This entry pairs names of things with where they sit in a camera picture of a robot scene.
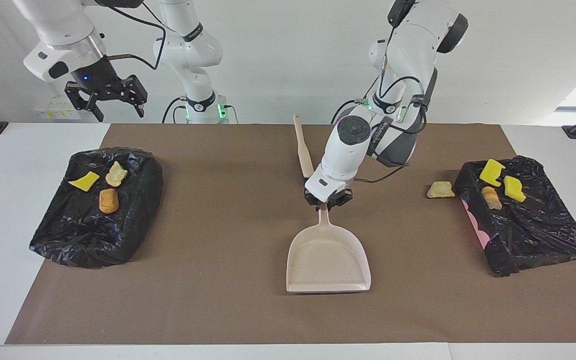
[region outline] dustpan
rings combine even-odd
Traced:
[[[313,175],[313,163],[304,142],[302,124],[294,116],[299,162],[304,178]],[[286,291],[292,293],[363,292],[370,289],[368,258],[359,239],[330,223],[324,203],[317,225],[302,230],[290,244],[286,263]]]

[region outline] plastic bag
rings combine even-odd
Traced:
[[[128,171],[116,191],[119,209],[99,210],[99,192],[110,189],[105,177],[117,161]],[[100,178],[84,192],[68,182],[89,171]],[[70,267],[100,268],[130,260],[146,237],[162,197],[162,166],[150,152],[135,148],[100,148],[75,153],[30,250]]]
[[[523,156],[499,162],[505,166],[501,179],[508,175],[521,180],[524,202],[505,196],[502,185],[496,187],[496,193],[503,208],[489,209],[482,189],[490,185],[479,178],[486,161],[466,162],[455,182],[455,191],[472,215],[473,226],[480,230],[477,234],[490,269],[509,276],[576,260],[576,222],[542,164]]]

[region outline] brown paper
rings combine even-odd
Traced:
[[[318,164],[329,126],[304,126]],[[412,166],[355,183],[333,224],[364,246],[372,288],[286,292],[292,239],[317,222],[292,125],[113,124],[103,147],[153,152],[158,215],[131,262],[44,262],[7,344],[576,342],[576,262],[495,278],[458,198],[464,162],[515,155],[499,126],[429,125]],[[366,159],[358,176],[388,173]]]

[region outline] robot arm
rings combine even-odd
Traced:
[[[52,82],[70,73],[64,91],[77,110],[92,112],[99,120],[103,114],[97,101],[120,100],[135,107],[144,117],[148,93],[135,75],[120,79],[106,57],[106,48],[92,21],[84,13],[82,0],[13,0],[21,14],[34,26],[39,44],[23,64],[44,82]],[[103,0],[112,7],[135,8],[144,0]],[[86,0],[86,5],[93,1]],[[84,100],[80,92],[89,98]]]
[[[222,45],[199,22],[193,0],[160,0],[159,6],[167,27],[176,32],[166,39],[162,61],[183,85],[190,123],[219,123],[224,117],[219,95],[202,68],[216,66],[222,61]],[[160,43],[156,42],[155,54],[159,48]]]
[[[437,53],[452,51],[468,28],[446,0],[397,0],[388,22],[390,43],[380,40],[370,48],[381,71],[370,109],[357,105],[340,114],[321,163],[306,182],[306,191],[322,203],[350,186],[365,155],[387,167],[409,164],[437,80]],[[408,86],[413,96],[404,106]]]

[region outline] green led light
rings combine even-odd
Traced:
[[[219,108],[219,117],[222,119],[226,119],[226,117],[228,116],[226,109],[224,109],[224,107],[221,104],[218,104],[217,107]]]

